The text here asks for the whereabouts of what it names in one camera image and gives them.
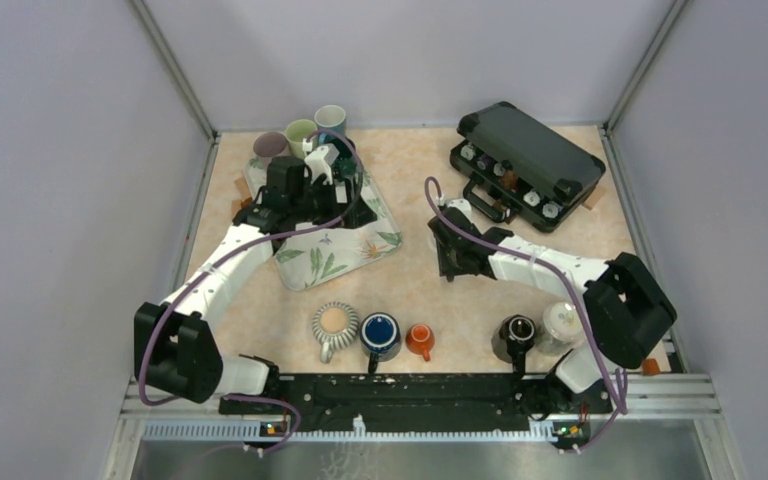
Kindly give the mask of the dark green mug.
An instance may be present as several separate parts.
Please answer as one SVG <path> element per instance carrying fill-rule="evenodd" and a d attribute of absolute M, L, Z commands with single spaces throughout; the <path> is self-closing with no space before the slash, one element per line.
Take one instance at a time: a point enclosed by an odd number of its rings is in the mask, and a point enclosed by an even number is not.
<path fill-rule="evenodd" d="M 333 184 L 348 183 L 353 194 L 359 193 L 361 188 L 358 186 L 360 180 L 359 167 L 354 154 L 356 151 L 355 142 L 351 139 L 343 141 L 334 136 L 330 136 L 328 142 L 335 146 L 338 152 L 337 158 L 331 164 Z"/>

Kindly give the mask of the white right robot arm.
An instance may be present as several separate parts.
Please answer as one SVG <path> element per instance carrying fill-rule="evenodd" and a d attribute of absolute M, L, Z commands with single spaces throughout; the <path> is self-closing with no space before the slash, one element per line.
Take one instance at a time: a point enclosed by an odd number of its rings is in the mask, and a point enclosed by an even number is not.
<path fill-rule="evenodd" d="M 493 227 L 480 232 L 458 208 L 437 213 L 428 227 L 455 275 L 521 283 L 569 301 L 586 342 L 557 364 L 546 385 L 549 404 L 572 412 L 587 389 L 619 368 L 638 369 L 673 326 L 677 311 L 644 262 L 575 256 Z"/>

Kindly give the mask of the black mug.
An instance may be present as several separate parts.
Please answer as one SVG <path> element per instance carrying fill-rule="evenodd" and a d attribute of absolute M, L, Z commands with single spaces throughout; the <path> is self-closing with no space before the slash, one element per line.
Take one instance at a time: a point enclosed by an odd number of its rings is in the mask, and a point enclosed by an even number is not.
<path fill-rule="evenodd" d="M 517 378 L 526 375 L 526 357 L 535 345 L 535 322 L 524 315 L 512 315 L 502 321 L 491 338 L 494 355 L 512 366 Z"/>

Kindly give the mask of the lilac purple mug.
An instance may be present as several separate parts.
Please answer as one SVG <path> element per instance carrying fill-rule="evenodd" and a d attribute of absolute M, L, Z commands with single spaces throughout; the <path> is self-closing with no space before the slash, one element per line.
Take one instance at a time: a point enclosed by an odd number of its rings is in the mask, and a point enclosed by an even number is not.
<path fill-rule="evenodd" d="M 290 153 L 289 141 L 281 132 L 266 132 L 260 135 L 253 144 L 256 164 L 267 170 L 269 164 L 276 158 Z"/>

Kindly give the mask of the light blue mug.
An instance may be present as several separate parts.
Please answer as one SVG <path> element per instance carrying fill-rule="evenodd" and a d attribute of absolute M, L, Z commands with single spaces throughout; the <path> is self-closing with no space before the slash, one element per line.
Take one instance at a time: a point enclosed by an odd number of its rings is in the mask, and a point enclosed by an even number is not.
<path fill-rule="evenodd" d="M 347 115 L 339 105 L 325 105 L 314 114 L 314 122 L 319 130 L 329 130 L 341 135 L 346 133 Z"/>

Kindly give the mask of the light green mug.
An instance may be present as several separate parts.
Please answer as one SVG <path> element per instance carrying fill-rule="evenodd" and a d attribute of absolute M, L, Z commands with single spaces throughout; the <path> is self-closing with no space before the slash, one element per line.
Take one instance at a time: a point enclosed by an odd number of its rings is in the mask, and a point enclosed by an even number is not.
<path fill-rule="evenodd" d="M 290 153 L 304 160 L 318 146 L 317 124 L 310 119 L 294 120 L 284 130 Z"/>

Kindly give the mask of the white ribbed mug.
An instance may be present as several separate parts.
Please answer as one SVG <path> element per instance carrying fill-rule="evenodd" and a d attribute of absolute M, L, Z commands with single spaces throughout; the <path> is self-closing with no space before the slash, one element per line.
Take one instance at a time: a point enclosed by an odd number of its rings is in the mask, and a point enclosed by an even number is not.
<path fill-rule="evenodd" d="M 433 253 L 436 253 L 437 252 L 437 242 L 436 242 L 436 238 L 434 236 L 434 233 L 431 230 L 428 231 L 427 243 L 428 243 L 429 249 Z"/>

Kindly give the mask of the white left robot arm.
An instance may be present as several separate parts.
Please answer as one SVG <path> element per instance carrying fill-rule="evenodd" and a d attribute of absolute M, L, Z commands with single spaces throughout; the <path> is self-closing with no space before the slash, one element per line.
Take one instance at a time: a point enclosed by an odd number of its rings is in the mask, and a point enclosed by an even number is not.
<path fill-rule="evenodd" d="M 287 239 L 372 222 L 363 181 L 361 165 L 335 180 L 324 160 L 283 156 L 269 164 L 265 185 L 235 214 L 208 260 L 162 302 L 145 302 L 135 313 L 134 375 L 144 404 L 154 405 L 147 395 L 153 387 L 169 400 L 241 394 L 257 413 L 277 407 L 281 388 L 269 379 L 270 363 L 222 353 L 214 332 L 249 277 Z"/>

